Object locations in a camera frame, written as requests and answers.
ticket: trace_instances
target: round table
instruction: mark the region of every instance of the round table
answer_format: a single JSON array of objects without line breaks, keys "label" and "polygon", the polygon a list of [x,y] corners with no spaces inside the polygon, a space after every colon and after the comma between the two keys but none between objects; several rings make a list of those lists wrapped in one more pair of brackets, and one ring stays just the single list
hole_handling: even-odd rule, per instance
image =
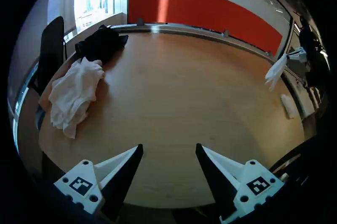
[{"label": "round table", "polygon": [[65,172],[83,159],[102,162],[142,143],[127,203],[213,203],[196,143],[270,167],[304,140],[300,117],[288,119],[280,99],[290,96],[287,87],[280,80],[270,92],[264,79],[270,63],[247,51],[182,35],[132,33],[103,68],[96,102],[76,138],[52,127],[48,110],[39,142]]}]

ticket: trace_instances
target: black cloth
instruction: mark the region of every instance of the black cloth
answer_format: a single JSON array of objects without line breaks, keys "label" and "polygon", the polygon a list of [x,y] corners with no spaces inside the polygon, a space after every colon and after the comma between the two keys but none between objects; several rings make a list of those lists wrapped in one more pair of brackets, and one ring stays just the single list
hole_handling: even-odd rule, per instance
[{"label": "black cloth", "polygon": [[76,56],[88,61],[101,60],[105,64],[115,52],[125,46],[128,35],[119,36],[115,30],[101,25],[97,31],[75,45]]}]

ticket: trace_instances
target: office chair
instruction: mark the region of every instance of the office chair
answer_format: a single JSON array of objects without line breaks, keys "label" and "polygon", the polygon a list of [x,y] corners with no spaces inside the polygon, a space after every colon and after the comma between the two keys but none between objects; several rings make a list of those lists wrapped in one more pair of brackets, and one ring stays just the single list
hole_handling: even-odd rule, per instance
[{"label": "office chair", "polygon": [[[63,43],[64,20],[63,17],[59,16],[50,22],[42,32],[39,64],[28,84],[28,87],[33,88],[40,96],[64,62]],[[35,122],[38,130],[41,128],[44,115],[45,111],[38,105],[35,113]]]}]

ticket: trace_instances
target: orange stripe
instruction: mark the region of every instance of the orange stripe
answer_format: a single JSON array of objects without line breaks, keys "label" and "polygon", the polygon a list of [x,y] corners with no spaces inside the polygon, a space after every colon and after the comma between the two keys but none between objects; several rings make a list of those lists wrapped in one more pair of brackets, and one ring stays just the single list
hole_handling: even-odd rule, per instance
[{"label": "orange stripe", "polygon": [[265,20],[228,0],[129,0],[128,18],[136,23],[187,24],[229,35],[275,56],[282,35]]}]

